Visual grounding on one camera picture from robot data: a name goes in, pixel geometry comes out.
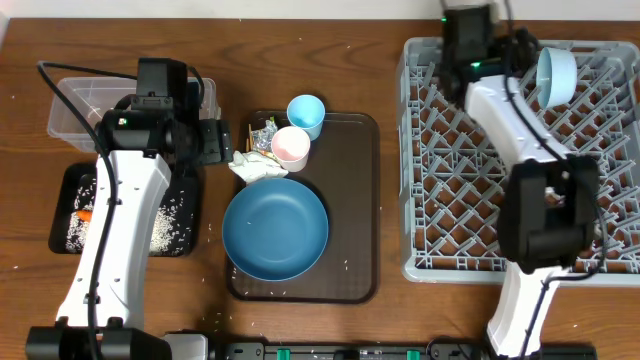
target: clear plastic container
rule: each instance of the clear plastic container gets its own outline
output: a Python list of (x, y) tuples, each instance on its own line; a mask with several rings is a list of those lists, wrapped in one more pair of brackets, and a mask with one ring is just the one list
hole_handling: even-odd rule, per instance
[[(216, 101), (216, 84), (211, 79), (204, 81), (204, 102), (200, 119), (219, 119), (220, 107)], [(136, 80), (113, 77), (71, 77), (58, 83), (58, 88), (71, 103), (95, 126), (107, 110), (113, 109), (125, 95), (135, 94)], [(49, 125), (49, 136), (62, 139), (82, 152), (95, 152), (93, 141), (82, 128), (71, 111), (53, 96)]]

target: blue plate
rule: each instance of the blue plate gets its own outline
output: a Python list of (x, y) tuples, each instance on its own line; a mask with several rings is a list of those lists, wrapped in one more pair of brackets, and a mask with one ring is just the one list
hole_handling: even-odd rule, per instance
[(282, 281), (307, 271), (327, 245), (329, 220), (320, 199), (289, 179), (266, 179), (236, 195), (224, 214), (222, 239), (245, 273)]

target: green clip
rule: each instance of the green clip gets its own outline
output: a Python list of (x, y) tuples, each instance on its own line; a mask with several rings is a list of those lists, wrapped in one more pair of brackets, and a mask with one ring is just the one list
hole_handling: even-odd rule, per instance
[(416, 351), (416, 350), (407, 351), (407, 360), (420, 360), (420, 351)]
[(289, 349), (278, 349), (277, 360), (289, 360), (291, 358), (291, 351)]

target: wall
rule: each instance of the wall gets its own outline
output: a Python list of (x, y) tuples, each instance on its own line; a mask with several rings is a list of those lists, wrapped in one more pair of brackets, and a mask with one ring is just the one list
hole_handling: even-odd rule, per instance
[[(640, 0), (511, 2), (516, 19), (640, 20)], [(245, 19), (435, 19), (442, 13), (439, 0), (0, 0), (0, 11), (8, 17)]]

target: wooden table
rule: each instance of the wooden table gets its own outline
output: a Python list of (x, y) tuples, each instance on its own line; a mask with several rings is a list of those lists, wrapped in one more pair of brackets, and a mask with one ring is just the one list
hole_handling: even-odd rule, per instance
[[(526, 25), (541, 39), (640, 44), (640, 23)], [(11, 20), (0, 53), (0, 358), (23, 358), (29, 327), (53, 324), (79, 261), (47, 247), (62, 175), (70, 164), (95, 158), (47, 135), (53, 95), (35, 68), (44, 59), (131, 74), (141, 56), (192, 64), (215, 80), (236, 148), (244, 145), (238, 141), (240, 120), (257, 109), (284, 109), (295, 95), (309, 91), (323, 94), (331, 111), (364, 112), (380, 126), (381, 280), (370, 302), (233, 299), (223, 281), (220, 228), (234, 179), (225, 166), (210, 167), (200, 245), (185, 258), (149, 260), (146, 331), (162, 335), (191, 328), (221, 338), (264, 334), (270, 342), (480, 339), (500, 287), (414, 284), (400, 273), (406, 244), (399, 236), (397, 207), (395, 68), (407, 39), (438, 36), (440, 26), (439, 21)], [(71, 75), (55, 74), (56, 79)], [(543, 341), (591, 342), (602, 359), (637, 358), (638, 299), (640, 289), (560, 289)]]

